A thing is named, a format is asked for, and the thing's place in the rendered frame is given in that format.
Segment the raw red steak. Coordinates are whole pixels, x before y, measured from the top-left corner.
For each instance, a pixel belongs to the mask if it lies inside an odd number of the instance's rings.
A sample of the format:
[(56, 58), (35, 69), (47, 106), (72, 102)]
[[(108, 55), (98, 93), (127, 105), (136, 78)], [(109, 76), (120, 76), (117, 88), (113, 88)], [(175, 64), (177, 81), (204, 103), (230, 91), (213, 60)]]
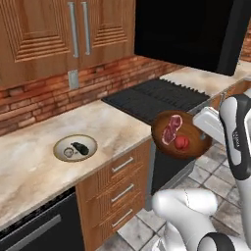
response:
[(172, 115), (169, 124), (165, 127), (162, 134), (162, 142), (166, 145), (171, 144), (176, 139), (176, 132), (182, 126), (182, 117)]

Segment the brown wooden bowl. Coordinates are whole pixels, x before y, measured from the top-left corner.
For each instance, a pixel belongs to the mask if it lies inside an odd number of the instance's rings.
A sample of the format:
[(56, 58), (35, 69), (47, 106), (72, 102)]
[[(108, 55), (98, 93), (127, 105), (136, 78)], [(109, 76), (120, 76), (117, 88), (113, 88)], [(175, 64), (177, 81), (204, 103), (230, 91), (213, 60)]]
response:
[[(186, 150), (177, 150), (175, 140), (166, 145), (162, 142), (162, 134), (165, 127), (169, 124), (172, 115), (182, 117), (182, 126), (176, 132), (176, 136), (184, 135), (189, 138), (189, 147)], [(200, 140), (203, 131), (193, 124), (193, 116), (179, 110), (169, 110), (160, 113), (151, 126), (153, 140), (158, 149), (164, 154), (176, 159), (198, 158), (203, 155), (212, 144), (212, 137), (206, 136), (205, 140)]]

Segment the wooden wall cupboard door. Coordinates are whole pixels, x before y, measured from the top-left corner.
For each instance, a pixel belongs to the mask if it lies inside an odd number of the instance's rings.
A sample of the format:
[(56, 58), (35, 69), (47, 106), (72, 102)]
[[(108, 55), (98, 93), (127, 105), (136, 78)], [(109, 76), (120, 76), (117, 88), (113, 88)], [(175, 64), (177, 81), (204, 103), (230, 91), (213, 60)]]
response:
[(68, 2), (0, 0), (0, 88), (77, 68)]
[[(91, 54), (85, 55), (81, 2), (88, 3)], [(135, 0), (78, 0), (79, 62), (93, 67), (133, 55)]]

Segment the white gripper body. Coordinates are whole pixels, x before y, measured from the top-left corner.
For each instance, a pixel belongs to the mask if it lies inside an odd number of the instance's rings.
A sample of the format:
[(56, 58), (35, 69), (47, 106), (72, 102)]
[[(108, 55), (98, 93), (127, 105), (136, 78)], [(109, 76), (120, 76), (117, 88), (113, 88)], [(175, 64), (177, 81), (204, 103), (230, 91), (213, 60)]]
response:
[(219, 112), (213, 107), (204, 107), (193, 117), (193, 124), (222, 145), (226, 144)]

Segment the black dishwasher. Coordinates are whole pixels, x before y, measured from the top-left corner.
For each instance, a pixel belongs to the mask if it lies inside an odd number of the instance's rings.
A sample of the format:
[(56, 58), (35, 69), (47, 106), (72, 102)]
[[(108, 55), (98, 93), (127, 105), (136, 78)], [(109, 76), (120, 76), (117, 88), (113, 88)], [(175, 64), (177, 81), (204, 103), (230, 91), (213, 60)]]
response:
[(75, 189), (72, 187), (29, 215), (0, 231), (0, 251), (6, 251), (16, 242), (55, 216), (62, 221), (21, 251), (84, 251)]

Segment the black microwave oven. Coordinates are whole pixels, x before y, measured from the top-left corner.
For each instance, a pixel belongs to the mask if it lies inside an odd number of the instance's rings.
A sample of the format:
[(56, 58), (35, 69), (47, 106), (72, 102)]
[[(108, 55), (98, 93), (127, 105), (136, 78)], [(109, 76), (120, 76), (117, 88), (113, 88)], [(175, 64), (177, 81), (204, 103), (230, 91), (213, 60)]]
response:
[(233, 0), (136, 0), (134, 53), (216, 73)]

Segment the red bell pepper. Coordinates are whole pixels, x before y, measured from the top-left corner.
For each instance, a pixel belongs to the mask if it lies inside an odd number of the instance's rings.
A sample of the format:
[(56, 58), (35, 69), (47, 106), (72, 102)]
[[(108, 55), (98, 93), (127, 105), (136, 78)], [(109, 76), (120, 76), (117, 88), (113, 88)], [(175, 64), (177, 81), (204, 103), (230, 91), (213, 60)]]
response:
[(189, 147), (189, 138), (184, 135), (178, 135), (175, 140), (177, 150), (186, 150)]

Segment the black oblong food item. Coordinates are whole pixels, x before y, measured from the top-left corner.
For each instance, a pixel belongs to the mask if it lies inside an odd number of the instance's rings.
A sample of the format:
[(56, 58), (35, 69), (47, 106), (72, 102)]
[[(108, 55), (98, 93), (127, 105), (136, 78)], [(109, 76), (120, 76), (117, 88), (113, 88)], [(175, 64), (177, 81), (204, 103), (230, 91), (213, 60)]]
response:
[(89, 149), (79, 142), (73, 142), (72, 146), (75, 150), (77, 150), (81, 155), (85, 156), (89, 153)]

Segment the white round plate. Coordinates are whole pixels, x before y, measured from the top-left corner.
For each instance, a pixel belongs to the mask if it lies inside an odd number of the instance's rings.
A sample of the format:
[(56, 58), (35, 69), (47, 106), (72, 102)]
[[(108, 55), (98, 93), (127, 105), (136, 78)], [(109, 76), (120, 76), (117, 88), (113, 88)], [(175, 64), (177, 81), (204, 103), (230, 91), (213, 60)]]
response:
[[(73, 142), (84, 144), (89, 149), (89, 153), (85, 156), (81, 155), (73, 148)], [(57, 159), (63, 162), (81, 162), (93, 156), (97, 148), (98, 145), (96, 140), (89, 135), (73, 134), (60, 139), (53, 147), (53, 154)]]

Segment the black hob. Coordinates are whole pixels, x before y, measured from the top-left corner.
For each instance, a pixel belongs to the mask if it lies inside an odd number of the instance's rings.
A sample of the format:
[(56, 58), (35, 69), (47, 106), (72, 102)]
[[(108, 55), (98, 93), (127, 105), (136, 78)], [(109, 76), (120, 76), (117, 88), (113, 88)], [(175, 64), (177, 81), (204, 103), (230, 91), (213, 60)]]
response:
[(189, 112), (209, 98), (205, 92), (155, 78), (113, 93), (102, 98), (102, 101), (151, 125), (161, 112)]

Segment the grey wall socket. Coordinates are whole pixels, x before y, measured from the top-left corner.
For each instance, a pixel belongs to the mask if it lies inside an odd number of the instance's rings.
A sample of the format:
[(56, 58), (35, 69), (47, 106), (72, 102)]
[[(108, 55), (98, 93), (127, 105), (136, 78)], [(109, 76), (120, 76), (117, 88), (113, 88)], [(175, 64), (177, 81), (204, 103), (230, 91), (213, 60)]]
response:
[(78, 89), (78, 70), (68, 71), (68, 81), (70, 90)]

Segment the black microwave door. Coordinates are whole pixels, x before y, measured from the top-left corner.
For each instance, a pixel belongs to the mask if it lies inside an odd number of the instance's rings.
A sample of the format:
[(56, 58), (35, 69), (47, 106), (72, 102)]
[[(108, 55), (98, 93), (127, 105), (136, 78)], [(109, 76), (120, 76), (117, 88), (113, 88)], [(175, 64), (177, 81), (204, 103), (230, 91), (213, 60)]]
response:
[(233, 0), (216, 73), (232, 76), (251, 17), (251, 0)]

